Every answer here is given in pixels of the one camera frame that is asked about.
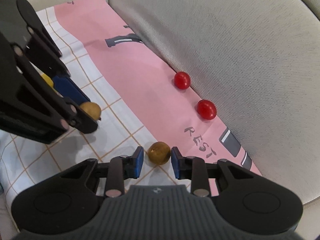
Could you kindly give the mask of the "red cherry tomato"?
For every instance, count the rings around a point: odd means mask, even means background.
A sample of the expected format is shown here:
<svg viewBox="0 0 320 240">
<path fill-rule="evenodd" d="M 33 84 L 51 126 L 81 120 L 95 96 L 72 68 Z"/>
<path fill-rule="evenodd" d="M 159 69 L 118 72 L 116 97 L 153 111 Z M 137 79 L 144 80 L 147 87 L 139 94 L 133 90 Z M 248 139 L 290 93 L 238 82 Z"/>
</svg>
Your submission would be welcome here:
<svg viewBox="0 0 320 240">
<path fill-rule="evenodd" d="M 197 113 L 205 120 L 213 120 L 217 115 L 215 105 L 209 100 L 200 100 L 196 106 Z"/>
<path fill-rule="evenodd" d="M 191 79 L 186 72 L 177 72 L 174 76 L 174 85 L 181 90 L 185 90 L 190 87 Z"/>
</svg>

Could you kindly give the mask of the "beige sofa back cushion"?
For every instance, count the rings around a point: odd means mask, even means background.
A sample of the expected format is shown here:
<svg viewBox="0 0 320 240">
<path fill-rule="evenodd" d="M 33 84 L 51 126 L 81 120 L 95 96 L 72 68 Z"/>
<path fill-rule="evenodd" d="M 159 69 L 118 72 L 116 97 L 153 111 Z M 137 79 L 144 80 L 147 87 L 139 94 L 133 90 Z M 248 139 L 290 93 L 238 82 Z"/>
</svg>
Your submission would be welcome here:
<svg viewBox="0 0 320 240">
<path fill-rule="evenodd" d="M 301 0 L 108 0 L 192 77 L 260 172 L 319 198 L 319 19 Z"/>
</svg>

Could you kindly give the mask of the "yellow lemon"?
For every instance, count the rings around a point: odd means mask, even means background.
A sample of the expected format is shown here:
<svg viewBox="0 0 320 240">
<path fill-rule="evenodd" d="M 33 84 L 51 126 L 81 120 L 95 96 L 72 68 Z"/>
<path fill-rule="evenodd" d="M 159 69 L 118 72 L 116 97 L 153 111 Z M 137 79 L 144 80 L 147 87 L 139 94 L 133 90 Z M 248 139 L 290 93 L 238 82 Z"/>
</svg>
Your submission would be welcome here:
<svg viewBox="0 0 320 240">
<path fill-rule="evenodd" d="M 52 89 L 54 89 L 54 82 L 48 75 L 46 75 L 45 73 L 42 73 L 41 77 Z"/>
</svg>

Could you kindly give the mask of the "brown longan fruit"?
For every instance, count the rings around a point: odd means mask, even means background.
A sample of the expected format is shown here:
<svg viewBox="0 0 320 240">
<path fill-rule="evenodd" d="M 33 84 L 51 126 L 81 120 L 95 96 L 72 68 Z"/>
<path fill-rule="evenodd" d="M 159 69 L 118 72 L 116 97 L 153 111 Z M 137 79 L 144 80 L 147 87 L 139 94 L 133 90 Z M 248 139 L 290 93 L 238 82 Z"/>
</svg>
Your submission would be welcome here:
<svg viewBox="0 0 320 240">
<path fill-rule="evenodd" d="M 153 164 L 164 165 L 170 159 L 171 148 L 166 143 L 158 141 L 149 147 L 147 155 Z"/>
<path fill-rule="evenodd" d="M 85 113 L 87 113 L 93 120 L 101 119 L 101 108 L 95 102 L 84 102 L 79 106 Z"/>
</svg>

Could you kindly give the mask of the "pink printed cloth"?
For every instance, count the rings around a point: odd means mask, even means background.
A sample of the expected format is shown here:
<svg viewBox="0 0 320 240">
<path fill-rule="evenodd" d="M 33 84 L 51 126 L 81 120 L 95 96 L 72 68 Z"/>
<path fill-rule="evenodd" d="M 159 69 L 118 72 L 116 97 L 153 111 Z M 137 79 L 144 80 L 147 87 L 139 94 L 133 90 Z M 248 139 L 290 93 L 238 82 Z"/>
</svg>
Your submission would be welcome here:
<svg viewBox="0 0 320 240">
<path fill-rule="evenodd" d="M 201 100 L 177 89 L 175 72 L 133 33 L 105 0 L 76 0 L 37 12 L 62 51 L 72 80 L 101 110 L 98 129 L 71 128 L 49 145 L 1 132 L 1 185 L 6 204 L 23 190 L 88 158 L 100 162 L 157 141 L 208 163 L 228 159 L 258 168 L 219 119 L 202 120 Z"/>
</svg>

